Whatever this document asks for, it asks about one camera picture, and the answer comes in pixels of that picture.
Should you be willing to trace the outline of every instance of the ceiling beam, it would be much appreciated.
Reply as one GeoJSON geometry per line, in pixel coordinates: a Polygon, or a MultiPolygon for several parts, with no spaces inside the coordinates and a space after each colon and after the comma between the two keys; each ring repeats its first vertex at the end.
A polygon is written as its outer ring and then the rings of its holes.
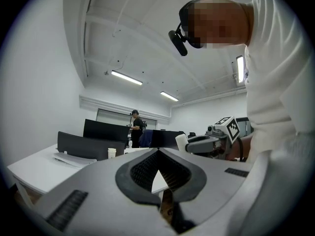
{"type": "MultiPolygon", "coordinates": [[[[86,21],[102,24],[114,29],[116,22],[113,18],[117,18],[118,16],[118,12],[109,9],[91,7],[86,15],[86,21]]],[[[202,90],[206,91],[206,88],[202,85],[202,83],[190,72],[192,65],[189,65],[187,62],[183,61],[176,48],[171,45],[170,40],[167,41],[156,31],[150,29],[146,25],[139,24],[140,22],[123,15],[120,19],[119,29],[127,32],[131,36],[141,39],[158,52],[163,53],[165,56],[169,57],[175,64],[177,64],[177,67],[179,67],[183,73],[193,79],[193,81],[202,90]]]]}

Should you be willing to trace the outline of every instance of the fluorescent light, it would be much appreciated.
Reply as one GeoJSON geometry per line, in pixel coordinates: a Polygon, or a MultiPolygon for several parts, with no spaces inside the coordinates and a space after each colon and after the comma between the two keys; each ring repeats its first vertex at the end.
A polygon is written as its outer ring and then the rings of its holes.
{"type": "Polygon", "coordinates": [[[241,83],[244,80],[244,57],[238,56],[236,60],[238,66],[238,83],[241,83]]]}
{"type": "Polygon", "coordinates": [[[133,79],[133,78],[131,78],[129,76],[126,76],[126,75],[124,75],[122,73],[119,73],[119,72],[116,72],[116,71],[112,71],[112,75],[115,75],[115,76],[120,77],[122,79],[128,80],[130,82],[134,82],[134,83],[136,83],[136,84],[138,84],[140,86],[142,85],[141,81],[135,80],[135,79],[133,79]]]}
{"type": "Polygon", "coordinates": [[[167,94],[166,92],[161,92],[162,95],[166,96],[167,98],[170,98],[171,100],[174,100],[174,101],[178,101],[178,99],[174,98],[173,96],[167,94]]]}

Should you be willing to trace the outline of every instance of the white shirt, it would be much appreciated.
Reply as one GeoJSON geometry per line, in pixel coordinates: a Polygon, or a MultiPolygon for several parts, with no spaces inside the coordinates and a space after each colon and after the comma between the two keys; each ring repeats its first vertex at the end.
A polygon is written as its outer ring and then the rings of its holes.
{"type": "MultiPolygon", "coordinates": [[[[296,108],[293,111],[286,108],[285,105],[294,104],[284,103],[282,96],[302,70],[309,74],[314,68],[312,44],[283,0],[252,0],[252,4],[252,37],[245,48],[249,72],[245,80],[247,113],[254,128],[248,158],[251,163],[260,152],[276,149],[284,139],[295,135],[292,116],[299,118],[298,113],[296,108]]],[[[286,100],[290,95],[293,97],[294,93],[290,92],[286,100]]]]}

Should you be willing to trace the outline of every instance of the white table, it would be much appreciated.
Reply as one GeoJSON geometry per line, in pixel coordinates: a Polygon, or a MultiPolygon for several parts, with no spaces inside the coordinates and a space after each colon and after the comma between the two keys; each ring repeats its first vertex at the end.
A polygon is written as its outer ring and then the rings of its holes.
{"type": "MultiPolygon", "coordinates": [[[[31,208],[33,204],[23,185],[40,194],[45,194],[81,170],[53,158],[53,154],[58,152],[56,148],[57,144],[52,145],[8,166],[24,202],[31,208]]],[[[125,153],[143,149],[146,148],[126,148],[125,153]]],[[[158,171],[153,181],[152,193],[157,193],[161,197],[167,188],[164,178],[158,171]]]]}

